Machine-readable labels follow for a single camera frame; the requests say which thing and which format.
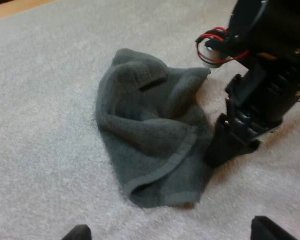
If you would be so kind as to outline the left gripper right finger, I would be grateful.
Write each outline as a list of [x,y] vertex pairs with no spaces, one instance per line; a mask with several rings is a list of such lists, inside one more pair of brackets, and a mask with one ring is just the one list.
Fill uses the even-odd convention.
[[267,216],[255,216],[251,221],[251,240],[297,240]]

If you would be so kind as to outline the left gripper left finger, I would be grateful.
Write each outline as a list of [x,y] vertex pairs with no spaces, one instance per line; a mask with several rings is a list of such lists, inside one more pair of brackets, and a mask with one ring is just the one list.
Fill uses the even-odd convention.
[[92,232],[88,225],[78,224],[61,240],[92,240]]

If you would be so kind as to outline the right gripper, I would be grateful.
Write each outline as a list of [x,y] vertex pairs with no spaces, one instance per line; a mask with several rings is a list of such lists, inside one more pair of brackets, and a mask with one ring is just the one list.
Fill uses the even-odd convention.
[[225,89],[226,114],[218,117],[204,158],[212,168],[255,152],[261,144],[255,137],[277,128],[300,99],[300,48],[282,56],[248,52],[237,62],[248,71]]

